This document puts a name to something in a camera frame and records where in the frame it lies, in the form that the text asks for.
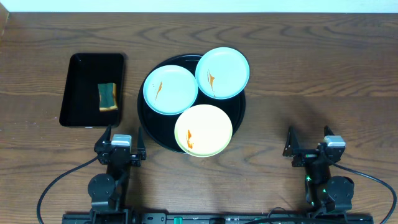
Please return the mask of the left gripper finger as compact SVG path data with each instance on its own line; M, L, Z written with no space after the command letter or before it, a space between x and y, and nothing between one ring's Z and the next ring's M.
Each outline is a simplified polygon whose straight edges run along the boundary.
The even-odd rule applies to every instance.
M102 149L104 144L107 144L111 137L111 125L109 125L102 136L95 143L95 149Z
M137 151L138 152L146 151L146 147L144 145L144 140L143 140L143 135L142 135L142 128L138 128Z

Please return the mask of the yellow plate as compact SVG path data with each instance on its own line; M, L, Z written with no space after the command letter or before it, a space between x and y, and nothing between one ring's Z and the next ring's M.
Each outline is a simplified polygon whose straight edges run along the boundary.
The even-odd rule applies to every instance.
M174 137L178 146L195 157L210 157L223 151L233 135L228 115L213 105L196 105L177 119Z

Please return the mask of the yellow green scrub sponge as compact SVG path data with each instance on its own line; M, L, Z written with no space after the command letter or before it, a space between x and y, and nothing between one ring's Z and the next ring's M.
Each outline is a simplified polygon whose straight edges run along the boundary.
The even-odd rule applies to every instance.
M99 110L101 112L118 109L118 104L116 102L115 83L100 83L98 84L98 91L99 91Z

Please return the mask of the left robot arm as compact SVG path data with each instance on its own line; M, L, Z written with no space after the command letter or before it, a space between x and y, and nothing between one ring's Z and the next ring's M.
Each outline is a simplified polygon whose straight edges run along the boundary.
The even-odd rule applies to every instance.
M132 136L124 134L111 135L108 126L104 134L97 140L94 151L97 160L106 165L106 173L94 176L88 184L91 197L90 221L92 224L140 223L139 215L125 206L129 185L130 170L139 167L146 160L146 147L142 138L142 130L138 130L137 152L132 150Z

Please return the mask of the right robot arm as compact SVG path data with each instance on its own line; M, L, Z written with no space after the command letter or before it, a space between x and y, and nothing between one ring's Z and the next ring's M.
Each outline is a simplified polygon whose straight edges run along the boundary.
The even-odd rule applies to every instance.
M305 194L312 209L307 217L342 214L352 209L354 182L349 177L331 176L330 166L340 161L346 149L341 136L324 127L323 141L315 149L300 147L295 129L289 127L282 155L292 158L292 167L305 169Z

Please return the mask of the light blue plate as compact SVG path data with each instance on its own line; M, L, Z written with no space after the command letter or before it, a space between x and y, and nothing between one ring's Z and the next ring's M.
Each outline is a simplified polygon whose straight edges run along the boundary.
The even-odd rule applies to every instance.
M176 115L191 107L198 95L193 74L178 65L156 68L146 78L143 95L147 105L162 115Z
M226 100L241 93L250 77L245 56L229 47L218 47L198 61L195 78L201 92L216 100Z

